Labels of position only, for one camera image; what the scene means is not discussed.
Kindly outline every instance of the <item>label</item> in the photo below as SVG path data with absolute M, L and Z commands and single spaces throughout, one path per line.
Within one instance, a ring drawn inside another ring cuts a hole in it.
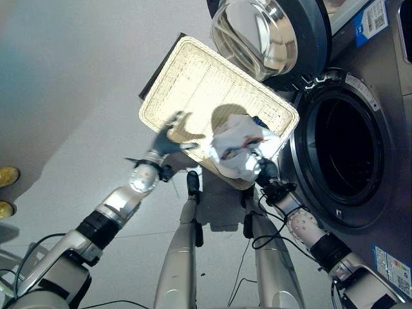
M 376 246 L 375 261 L 378 273 L 412 298 L 411 269 Z
M 347 83 L 348 85 L 351 85 L 357 91 L 359 91 L 368 101 L 373 111 L 380 110 L 380 106 L 378 102 L 375 100 L 375 97 L 373 97 L 371 91 L 368 89 L 368 87 L 366 87 L 366 85 L 360 79 L 348 73 L 346 74 L 345 83 Z
M 354 18 L 356 46 L 365 44 L 371 37 L 388 26 L 385 1 L 375 0 Z

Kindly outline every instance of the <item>white cloth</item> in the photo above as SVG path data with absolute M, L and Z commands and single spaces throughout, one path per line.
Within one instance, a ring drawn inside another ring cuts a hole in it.
M 214 132 L 209 156 L 222 175 L 253 182 L 261 170 L 253 152 L 272 158 L 279 143 L 275 133 L 255 124 L 249 115 L 229 115 Z

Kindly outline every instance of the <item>woven tray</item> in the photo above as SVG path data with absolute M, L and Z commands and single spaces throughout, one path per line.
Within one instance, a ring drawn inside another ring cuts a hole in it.
M 208 155 L 213 130 L 230 114 L 258 116 L 281 138 L 281 146 L 274 149 L 275 156 L 299 121 L 297 111 L 283 98 L 192 37 L 178 41 L 147 94 L 139 117 L 159 132 L 177 111 L 186 114 L 169 132 L 169 138 L 199 143 L 198 149 L 185 153 L 239 190 L 253 183 L 219 173 Z

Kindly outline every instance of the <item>black joint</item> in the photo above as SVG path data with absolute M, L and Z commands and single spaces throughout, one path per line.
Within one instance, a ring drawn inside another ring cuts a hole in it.
M 196 230 L 196 247 L 201 247 L 203 246 L 203 229 L 197 221 L 194 222 L 194 228 Z
M 174 175 L 172 167 L 167 164 L 162 166 L 159 172 L 159 179 L 163 182 L 168 182 Z
M 310 249 L 311 255 L 329 272 L 351 250 L 338 237 L 333 234 L 323 236 Z
M 187 194 L 196 197 L 196 203 L 200 202 L 200 182 L 199 175 L 195 171 L 190 171 L 186 176 Z
M 243 220 L 243 235 L 247 238 L 253 238 L 253 214 L 247 214 Z
M 125 158 L 125 159 L 130 161 L 130 162 L 133 162 L 135 164 L 135 166 L 133 167 L 134 169 L 136 167 L 138 167 L 140 164 L 147 164 L 147 165 L 151 165 L 155 169 L 157 169 L 159 175 L 162 173 L 162 168 L 157 163 L 154 163 L 152 161 L 144 160 L 144 159 L 143 160 L 137 160 L 137 159 L 133 159 L 133 158 Z
M 281 201 L 289 192 L 293 192 L 296 189 L 295 183 L 278 183 L 272 182 L 270 185 L 263 189 L 265 195 L 267 196 L 267 203 L 276 204 Z
M 76 230 L 103 250 L 116 236 L 120 227 L 112 219 L 93 211 Z
M 253 186 L 249 187 L 246 190 L 242 191 L 242 197 L 241 197 L 241 201 L 240 201 L 240 205 L 245 209 L 246 208 L 246 200 L 248 198 L 253 198 L 255 194 L 255 185 L 253 184 Z

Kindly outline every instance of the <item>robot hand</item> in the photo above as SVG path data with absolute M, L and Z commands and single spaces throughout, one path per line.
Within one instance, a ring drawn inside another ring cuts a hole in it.
M 262 188 L 265 188 L 270 185 L 272 180 L 278 177 L 279 171 L 277 170 L 275 163 L 269 159 L 261 158 L 257 162 L 260 165 L 261 172 L 259 173 L 256 182 Z
M 182 111 L 178 111 L 175 113 L 164 125 L 164 127 L 160 130 L 157 134 L 151 150 L 158 153 L 160 156 L 169 155 L 171 153 L 177 153 L 181 150 L 188 150 L 197 148 L 199 145 L 197 143 L 186 143 L 186 144 L 179 144 L 173 142 L 172 140 L 167 137 L 167 132 L 173 128 L 176 121 L 180 118 L 183 114 Z

